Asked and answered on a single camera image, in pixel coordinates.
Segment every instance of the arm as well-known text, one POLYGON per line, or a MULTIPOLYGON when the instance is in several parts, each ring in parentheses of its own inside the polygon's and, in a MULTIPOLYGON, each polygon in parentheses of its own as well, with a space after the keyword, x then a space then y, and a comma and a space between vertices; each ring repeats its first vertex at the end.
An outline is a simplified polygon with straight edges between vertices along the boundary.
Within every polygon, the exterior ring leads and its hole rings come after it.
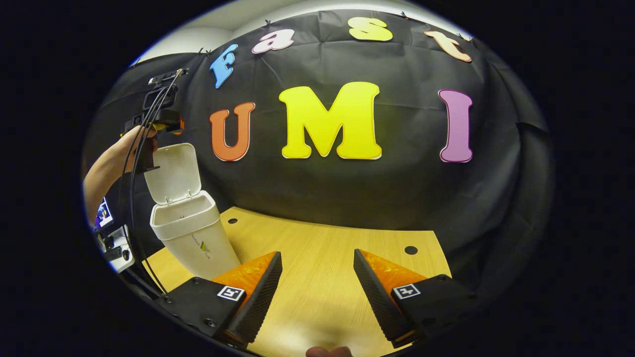
MULTIPOLYGON (((130 130, 126 135, 121 137, 113 146, 109 147, 88 170, 83 182, 84 189, 84 204, 86 209, 86 218, 92 225, 97 216, 97 209, 102 202, 102 198, 106 196, 110 187, 121 177, 123 172, 123 164, 126 161, 126 154, 132 144, 135 136, 139 132, 141 126, 136 126, 130 130)), ((148 134, 148 138, 152 138, 156 135, 156 130, 151 129, 148 134)), ((128 163, 126 165, 126 172, 132 171, 132 166, 135 160, 135 149, 141 140, 139 135, 134 143, 128 163)), ((154 151, 157 150, 156 139, 151 139, 154 143, 154 151)))

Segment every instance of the logo on bin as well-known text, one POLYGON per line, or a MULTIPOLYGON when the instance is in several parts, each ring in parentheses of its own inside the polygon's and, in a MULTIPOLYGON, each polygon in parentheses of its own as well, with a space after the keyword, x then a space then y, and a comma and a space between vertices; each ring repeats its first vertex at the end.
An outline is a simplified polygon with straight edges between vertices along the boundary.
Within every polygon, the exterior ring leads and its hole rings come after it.
POLYGON ((399 297, 400 300, 407 299, 409 297, 413 297, 420 294, 419 290, 417 290, 417 288, 415 288, 415 285, 412 285, 412 284, 400 286, 398 288, 394 288, 393 290, 395 291, 395 294, 397 294, 397 297, 399 297))
POLYGON ((207 246, 205 245, 205 242, 201 242, 201 246, 200 246, 201 250, 204 252, 210 252, 209 249, 207 249, 207 246))
POLYGON ((218 296, 223 297, 227 300, 238 301, 238 299, 240 299, 240 296, 242 296, 243 293, 244 293, 243 289, 233 288, 231 286, 225 286, 220 291, 220 293, 218 293, 218 296))

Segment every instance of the letter m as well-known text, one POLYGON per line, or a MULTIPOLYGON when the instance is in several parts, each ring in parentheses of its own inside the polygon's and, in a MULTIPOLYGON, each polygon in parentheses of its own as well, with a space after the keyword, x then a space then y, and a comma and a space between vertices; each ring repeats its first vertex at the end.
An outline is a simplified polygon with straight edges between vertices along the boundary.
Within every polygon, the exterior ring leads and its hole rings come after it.
POLYGON ((373 102, 379 87, 368 82, 345 84, 330 110, 326 110, 309 87, 290 88, 280 93, 286 104, 287 144, 282 155, 288 159, 306 159, 311 148, 304 142, 304 128, 322 157, 326 157, 335 137, 344 128, 337 154, 344 159, 378 159, 382 148, 375 142, 373 102))

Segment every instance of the black fabric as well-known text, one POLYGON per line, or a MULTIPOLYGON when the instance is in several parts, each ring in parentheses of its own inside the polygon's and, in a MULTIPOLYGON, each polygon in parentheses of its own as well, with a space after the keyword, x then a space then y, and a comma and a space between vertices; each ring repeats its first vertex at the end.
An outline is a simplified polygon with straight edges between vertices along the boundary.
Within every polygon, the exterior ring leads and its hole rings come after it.
MULTIPOLYGON (((202 189, 220 211, 236 205, 287 219, 346 227, 432 230, 453 277, 494 297, 518 275, 540 241, 549 213, 554 175, 547 125, 522 82, 477 39, 377 11, 319 11, 280 20, 212 51, 210 56, 168 55, 126 72, 104 100, 86 145, 91 158, 118 138, 120 126, 139 111, 153 76, 188 65, 179 78, 173 109, 185 118, 181 136, 160 133, 159 146, 189 142, 196 148, 202 189), (349 34, 351 17, 384 21, 387 42, 360 41, 349 34), (259 39, 293 29, 294 43, 254 55, 259 39), (445 53, 424 31, 435 30, 460 44, 472 62, 445 53), (233 73, 215 88, 211 63, 232 43, 233 73), (286 89, 310 87, 329 109, 341 87, 353 81, 376 84, 377 160, 337 156, 338 134, 323 158, 312 147, 307 159, 285 159, 286 89), (445 163, 447 110, 438 91, 461 91, 472 98, 468 163, 445 163), (226 142, 237 140, 238 104, 254 102, 250 146, 236 162, 219 160, 211 148, 212 113, 227 109, 226 142)), ((145 183, 135 194, 139 235, 161 245, 147 224, 154 205, 145 183)))

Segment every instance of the white bin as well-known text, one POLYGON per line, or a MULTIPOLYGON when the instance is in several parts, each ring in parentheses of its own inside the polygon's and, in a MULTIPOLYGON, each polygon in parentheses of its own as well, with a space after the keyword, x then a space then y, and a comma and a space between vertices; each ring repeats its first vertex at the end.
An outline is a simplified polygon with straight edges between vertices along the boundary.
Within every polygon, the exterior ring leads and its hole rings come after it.
POLYGON ((194 146, 188 143, 158 149, 158 169, 144 173, 157 203, 150 226, 163 245, 194 276, 212 280, 240 265, 211 196, 201 190, 194 146))

